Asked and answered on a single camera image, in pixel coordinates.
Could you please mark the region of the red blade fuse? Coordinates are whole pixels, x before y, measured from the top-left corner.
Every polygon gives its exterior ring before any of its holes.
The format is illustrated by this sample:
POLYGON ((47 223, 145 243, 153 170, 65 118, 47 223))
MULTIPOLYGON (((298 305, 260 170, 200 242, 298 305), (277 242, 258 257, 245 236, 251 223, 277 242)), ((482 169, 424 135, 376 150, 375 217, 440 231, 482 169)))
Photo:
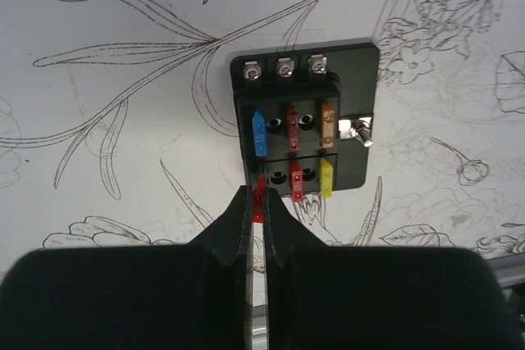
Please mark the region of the red blade fuse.
POLYGON ((292 104, 289 104, 286 112, 286 134, 288 139, 288 151, 290 153, 299 150, 299 115, 292 104))
POLYGON ((263 195, 266 187, 266 179, 260 176, 253 191, 253 222, 262 224, 263 219, 263 195))
POLYGON ((303 170, 296 161, 290 162, 290 195, 293 202, 301 202, 304 197, 303 170))

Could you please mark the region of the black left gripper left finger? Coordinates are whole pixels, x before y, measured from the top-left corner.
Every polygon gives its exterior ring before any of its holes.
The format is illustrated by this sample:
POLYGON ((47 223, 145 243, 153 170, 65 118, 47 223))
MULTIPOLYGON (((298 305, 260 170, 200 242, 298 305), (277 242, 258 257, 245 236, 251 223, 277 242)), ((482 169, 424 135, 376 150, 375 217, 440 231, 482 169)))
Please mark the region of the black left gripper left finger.
POLYGON ((225 211, 193 238, 190 246, 205 247, 222 265, 248 265, 253 228, 253 190, 240 186, 225 211))

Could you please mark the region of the yellow blade fuse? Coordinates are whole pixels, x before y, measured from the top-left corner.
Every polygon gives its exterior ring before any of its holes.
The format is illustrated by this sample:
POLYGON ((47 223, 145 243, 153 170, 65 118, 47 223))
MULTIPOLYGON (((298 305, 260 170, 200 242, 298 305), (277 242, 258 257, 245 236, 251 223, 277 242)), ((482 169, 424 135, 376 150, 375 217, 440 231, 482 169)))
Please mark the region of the yellow blade fuse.
POLYGON ((319 166, 319 184, 320 192, 323 198, 329 198, 332 195, 334 182, 333 165, 325 158, 320 159, 319 166))

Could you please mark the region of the black fuse box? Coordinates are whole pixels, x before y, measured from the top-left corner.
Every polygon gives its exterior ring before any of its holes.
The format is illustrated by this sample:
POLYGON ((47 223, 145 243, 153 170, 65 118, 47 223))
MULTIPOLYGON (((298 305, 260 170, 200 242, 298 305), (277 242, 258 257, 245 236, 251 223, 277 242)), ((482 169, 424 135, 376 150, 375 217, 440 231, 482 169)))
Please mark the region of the black fuse box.
POLYGON ((230 63, 240 151, 247 185, 264 176, 281 196, 290 195, 290 162, 303 170, 304 194, 320 193, 319 166, 325 157, 334 168, 333 191, 364 185, 372 145, 374 101, 380 51, 373 43, 258 52, 230 63), (336 110, 332 148, 321 142, 321 104, 336 110), (286 112, 299 115, 299 150, 288 151, 286 112), (267 155, 256 157, 252 117, 266 121, 267 155))

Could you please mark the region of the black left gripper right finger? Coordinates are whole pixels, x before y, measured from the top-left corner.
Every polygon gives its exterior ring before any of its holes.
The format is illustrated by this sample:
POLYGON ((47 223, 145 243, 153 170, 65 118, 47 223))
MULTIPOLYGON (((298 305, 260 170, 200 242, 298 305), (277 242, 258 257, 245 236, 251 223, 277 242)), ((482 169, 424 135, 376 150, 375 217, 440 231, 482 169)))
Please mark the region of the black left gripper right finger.
POLYGON ((264 188, 262 209, 266 267, 284 267, 292 248, 326 247, 323 241, 290 214, 275 189, 264 188))

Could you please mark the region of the orange blade fuse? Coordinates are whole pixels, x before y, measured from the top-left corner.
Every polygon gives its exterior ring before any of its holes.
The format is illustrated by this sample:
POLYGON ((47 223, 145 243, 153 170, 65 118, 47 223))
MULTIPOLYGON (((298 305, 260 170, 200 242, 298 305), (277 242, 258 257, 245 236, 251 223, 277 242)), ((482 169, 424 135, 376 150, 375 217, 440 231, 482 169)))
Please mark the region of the orange blade fuse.
POLYGON ((321 142, 323 149, 332 148, 336 139, 336 110, 328 102, 321 104, 321 142))

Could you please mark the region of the blue blade fuse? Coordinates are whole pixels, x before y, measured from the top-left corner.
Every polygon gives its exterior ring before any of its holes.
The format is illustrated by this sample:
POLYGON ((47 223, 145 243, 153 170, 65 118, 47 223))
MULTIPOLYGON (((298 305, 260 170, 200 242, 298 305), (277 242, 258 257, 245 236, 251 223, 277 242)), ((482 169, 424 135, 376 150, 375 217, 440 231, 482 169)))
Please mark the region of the blue blade fuse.
POLYGON ((256 157, 267 155, 266 121, 260 111, 255 111, 252 117, 253 145, 256 157))

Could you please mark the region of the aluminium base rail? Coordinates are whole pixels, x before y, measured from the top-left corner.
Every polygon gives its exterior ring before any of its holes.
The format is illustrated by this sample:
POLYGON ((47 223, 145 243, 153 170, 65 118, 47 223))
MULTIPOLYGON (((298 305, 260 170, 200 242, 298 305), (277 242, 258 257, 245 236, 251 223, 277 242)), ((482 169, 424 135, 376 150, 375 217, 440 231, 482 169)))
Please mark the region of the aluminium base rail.
POLYGON ((524 254, 492 258, 487 263, 524 332, 524 254))

